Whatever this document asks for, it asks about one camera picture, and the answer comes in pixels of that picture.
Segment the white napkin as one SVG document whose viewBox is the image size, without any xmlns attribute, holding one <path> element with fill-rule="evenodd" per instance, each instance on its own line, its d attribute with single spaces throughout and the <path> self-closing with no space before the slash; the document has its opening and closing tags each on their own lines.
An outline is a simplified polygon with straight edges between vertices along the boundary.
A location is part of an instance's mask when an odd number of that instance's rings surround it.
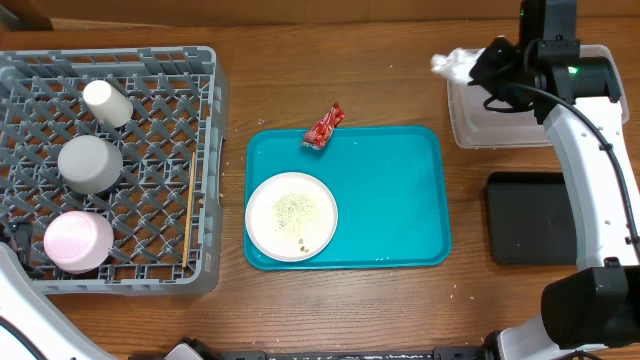
<svg viewBox="0 0 640 360">
<path fill-rule="evenodd" d="M 435 54 L 431 58 L 431 71 L 459 84 L 472 81 L 470 72 L 483 54 L 482 49 L 456 48 L 448 55 Z"/>
</svg>

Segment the red snack wrapper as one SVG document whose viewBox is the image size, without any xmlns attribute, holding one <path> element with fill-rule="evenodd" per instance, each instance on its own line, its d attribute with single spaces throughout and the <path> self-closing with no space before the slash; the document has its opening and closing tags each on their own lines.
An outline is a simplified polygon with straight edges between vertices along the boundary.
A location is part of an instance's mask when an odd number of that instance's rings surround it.
<svg viewBox="0 0 640 360">
<path fill-rule="evenodd" d="M 346 113 L 338 103 L 312 126 L 303 136 L 302 145 L 315 150 L 323 149 L 329 142 L 335 128 L 346 117 Z"/>
</svg>

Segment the large white plate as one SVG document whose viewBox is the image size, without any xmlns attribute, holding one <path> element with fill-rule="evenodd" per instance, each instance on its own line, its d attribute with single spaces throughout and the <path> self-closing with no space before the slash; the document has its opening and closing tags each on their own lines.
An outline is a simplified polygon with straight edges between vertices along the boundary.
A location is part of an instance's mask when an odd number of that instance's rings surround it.
<svg viewBox="0 0 640 360">
<path fill-rule="evenodd" d="M 301 172 L 284 172 L 263 181 L 245 207 L 250 244 L 266 257 L 300 262 L 322 252 L 338 226 L 338 206 L 329 188 Z"/>
</svg>

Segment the white cup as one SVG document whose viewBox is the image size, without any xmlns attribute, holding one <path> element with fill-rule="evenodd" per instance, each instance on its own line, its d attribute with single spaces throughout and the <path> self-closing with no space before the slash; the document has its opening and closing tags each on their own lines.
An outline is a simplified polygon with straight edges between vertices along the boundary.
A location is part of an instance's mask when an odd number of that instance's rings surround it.
<svg viewBox="0 0 640 360">
<path fill-rule="evenodd" d="M 88 83 L 82 97 L 95 118 L 119 128 L 128 123 L 133 116 L 133 105 L 129 99 L 104 80 Z"/>
</svg>

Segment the grey white bowl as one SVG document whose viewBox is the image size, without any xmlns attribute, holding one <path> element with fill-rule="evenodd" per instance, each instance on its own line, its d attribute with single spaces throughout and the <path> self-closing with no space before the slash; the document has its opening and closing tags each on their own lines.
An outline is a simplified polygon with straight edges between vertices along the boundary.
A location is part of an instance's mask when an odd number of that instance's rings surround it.
<svg viewBox="0 0 640 360">
<path fill-rule="evenodd" d="M 112 188 L 123 164 L 123 155 L 114 144 L 93 135 L 68 141 L 57 158 L 65 183 L 80 194 L 97 194 Z"/>
</svg>

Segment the pink shallow bowl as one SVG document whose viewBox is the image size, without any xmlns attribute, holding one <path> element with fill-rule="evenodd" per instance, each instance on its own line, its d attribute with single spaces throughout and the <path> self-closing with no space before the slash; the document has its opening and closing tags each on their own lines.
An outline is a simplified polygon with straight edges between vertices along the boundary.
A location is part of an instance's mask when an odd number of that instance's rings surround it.
<svg viewBox="0 0 640 360">
<path fill-rule="evenodd" d="M 57 216 L 46 228 L 43 246 L 60 269 L 84 273 L 99 267 L 114 244 L 114 230 L 102 215 L 70 211 Z"/>
</svg>

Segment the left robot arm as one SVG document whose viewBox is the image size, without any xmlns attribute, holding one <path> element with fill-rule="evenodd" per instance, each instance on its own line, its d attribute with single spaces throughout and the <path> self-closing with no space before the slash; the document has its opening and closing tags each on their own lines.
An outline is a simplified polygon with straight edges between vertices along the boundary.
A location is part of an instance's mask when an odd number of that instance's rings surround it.
<svg viewBox="0 0 640 360">
<path fill-rule="evenodd" d="M 12 236 L 1 228 L 1 356 L 6 359 L 110 359 L 32 283 Z"/>
</svg>

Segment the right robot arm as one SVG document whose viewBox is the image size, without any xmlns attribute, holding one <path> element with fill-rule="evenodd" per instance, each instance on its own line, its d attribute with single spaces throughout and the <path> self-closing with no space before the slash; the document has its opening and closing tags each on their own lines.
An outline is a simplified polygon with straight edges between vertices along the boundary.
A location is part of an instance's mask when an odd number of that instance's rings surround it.
<svg viewBox="0 0 640 360">
<path fill-rule="evenodd" d="M 481 359 L 591 359 L 639 339 L 639 189 L 622 88 L 609 59 L 582 55 L 576 20 L 575 0 L 525 1 L 518 43 L 495 39 L 470 72 L 487 110 L 530 111 L 545 129 L 577 240 L 577 272 L 545 287 L 537 316 L 491 334 Z"/>
</svg>

